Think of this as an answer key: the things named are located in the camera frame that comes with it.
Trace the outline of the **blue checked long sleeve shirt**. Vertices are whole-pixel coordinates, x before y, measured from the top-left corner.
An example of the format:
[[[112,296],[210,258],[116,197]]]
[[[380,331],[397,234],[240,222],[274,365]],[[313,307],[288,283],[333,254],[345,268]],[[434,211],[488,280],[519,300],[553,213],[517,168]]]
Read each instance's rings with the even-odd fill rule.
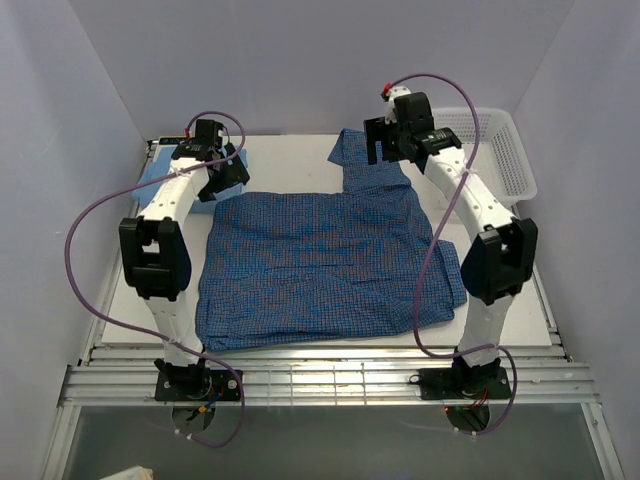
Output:
[[[244,193],[215,209],[195,331],[211,351],[396,336],[454,318],[458,255],[435,240],[396,163],[367,161],[345,129],[329,161],[338,193]]]

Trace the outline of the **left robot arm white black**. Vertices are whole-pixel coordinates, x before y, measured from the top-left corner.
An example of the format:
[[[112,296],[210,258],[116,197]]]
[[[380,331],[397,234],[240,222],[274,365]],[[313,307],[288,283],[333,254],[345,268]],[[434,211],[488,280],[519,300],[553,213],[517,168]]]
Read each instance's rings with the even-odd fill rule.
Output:
[[[207,367],[187,299],[192,276],[182,228],[195,202],[212,202],[217,194],[250,178],[226,127],[197,119],[171,155],[169,179],[135,218],[119,225],[124,277],[151,311],[162,336],[164,355],[155,397],[159,401],[233,401],[237,382]]]

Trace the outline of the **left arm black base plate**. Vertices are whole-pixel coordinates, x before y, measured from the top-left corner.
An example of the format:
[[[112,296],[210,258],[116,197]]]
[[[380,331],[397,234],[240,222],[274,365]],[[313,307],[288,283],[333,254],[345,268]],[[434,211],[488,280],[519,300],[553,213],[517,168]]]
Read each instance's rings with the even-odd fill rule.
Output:
[[[239,382],[228,370],[177,367],[159,372],[154,399],[159,402],[203,402],[241,399]]]

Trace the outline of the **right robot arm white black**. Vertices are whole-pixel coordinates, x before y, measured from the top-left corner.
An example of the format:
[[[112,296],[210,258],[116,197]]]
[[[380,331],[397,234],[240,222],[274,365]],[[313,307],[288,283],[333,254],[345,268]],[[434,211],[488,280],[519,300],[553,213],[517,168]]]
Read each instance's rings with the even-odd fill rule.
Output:
[[[471,241],[461,265],[469,304],[451,364],[421,369],[412,382],[424,400],[506,399],[514,387],[498,346],[508,310],[533,274],[538,228],[504,207],[471,170],[455,133],[436,127],[424,93],[389,86],[382,97],[386,114],[364,123],[369,163],[416,165],[448,200]]]

